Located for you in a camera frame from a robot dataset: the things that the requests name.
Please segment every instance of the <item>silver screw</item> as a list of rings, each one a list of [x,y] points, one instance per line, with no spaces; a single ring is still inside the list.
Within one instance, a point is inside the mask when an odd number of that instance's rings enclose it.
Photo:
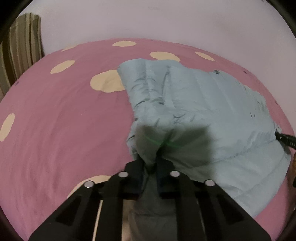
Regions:
[[[212,187],[215,186],[215,182],[213,180],[206,180],[205,185],[207,185],[208,187]]]
[[[118,173],[118,176],[121,178],[128,177],[128,172],[120,172],[120,173]]]
[[[93,181],[86,181],[86,182],[84,183],[84,186],[85,186],[86,188],[91,188],[91,187],[94,186],[94,182],[93,182]]]
[[[171,172],[170,172],[170,175],[171,175],[172,177],[178,177],[178,176],[180,176],[180,172],[178,172],[178,171],[171,171]]]

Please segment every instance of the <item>brown striped fabric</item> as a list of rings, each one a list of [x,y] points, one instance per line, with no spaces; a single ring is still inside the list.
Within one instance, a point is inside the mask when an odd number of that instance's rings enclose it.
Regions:
[[[0,100],[14,82],[44,56],[41,18],[33,13],[19,16],[0,44]]]

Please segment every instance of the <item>white wall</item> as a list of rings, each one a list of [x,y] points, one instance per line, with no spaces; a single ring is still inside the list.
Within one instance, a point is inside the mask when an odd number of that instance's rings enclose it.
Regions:
[[[137,37],[198,47],[255,74],[296,132],[296,39],[262,0],[34,0],[46,54],[72,44]]]

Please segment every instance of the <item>wrinkled fabric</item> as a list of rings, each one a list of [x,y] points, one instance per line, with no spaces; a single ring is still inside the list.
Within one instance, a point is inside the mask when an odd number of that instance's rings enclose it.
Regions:
[[[223,71],[135,59],[117,69],[135,121],[127,140],[147,168],[156,152],[192,180],[214,180],[251,216],[266,207],[287,172],[289,151],[266,101]]]

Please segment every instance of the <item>yellow polka dot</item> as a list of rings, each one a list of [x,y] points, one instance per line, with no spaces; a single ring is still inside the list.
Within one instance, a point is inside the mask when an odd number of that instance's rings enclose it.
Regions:
[[[94,183],[102,183],[102,182],[108,181],[109,178],[110,176],[95,176],[95,177],[85,179],[74,187],[74,189],[69,193],[67,198],[69,198],[74,192],[77,191],[78,188],[80,188],[88,180],[93,181]]]
[[[50,73],[51,74],[60,73],[60,72],[64,71],[66,68],[69,68],[74,63],[75,63],[75,60],[67,60],[65,62],[62,62],[62,63],[58,64],[57,66],[55,66],[54,68],[52,68]]]
[[[137,43],[132,42],[132,41],[119,41],[113,44],[113,46],[118,46],[118,47],[128,47],[128,46],[134,46]]]
[[[114,69],[95,75],[91,78],[90,85],[94,90],[106,93],[124,90],[120,76]]]
[[[158,52],[151,52],[150,56],[158,60],[171,59],[171,60],[176,60],[180,62],[180,58],[174,55],[173,53],[158,51]]]
[[[68,49],[75,48],[76,46],[77,46],[77,44],[76,44],[76,45],[72,45],[72,46],[68,46],[68,47],[64,48],[64,49],[62,50],[62,52],[63,52],[63,51],[66,51],[66,50],[68,50]]]
[[[211,61],[215,61],[211,56],[205,54],[205,53],[201,53],[201,52],[195,52],[197,55],[199,55],[202,58],[205,58],[207,60],[211,60]]]
[[[14,113],[11,113],[6,117],[5,121],[2,124],[1,130],[0,130],[0,141],[1,142],[4,141],[5,138],[8,136],[14,121],[15,121]]]

